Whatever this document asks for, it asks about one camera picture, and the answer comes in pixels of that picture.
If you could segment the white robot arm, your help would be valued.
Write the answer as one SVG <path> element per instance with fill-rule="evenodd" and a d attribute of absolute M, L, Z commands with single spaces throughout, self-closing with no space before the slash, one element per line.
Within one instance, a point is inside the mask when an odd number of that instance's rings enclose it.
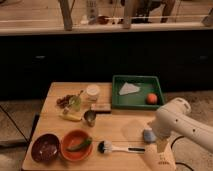
<path fill-rule="evenodd" d="M 190 104 L 183 98 L 174 98 L 156 110 L 155 119 L 149 123 L 155 136 L 165 140 L 175 131 L 213 153 L 213 127 L 188 116 Z"/>

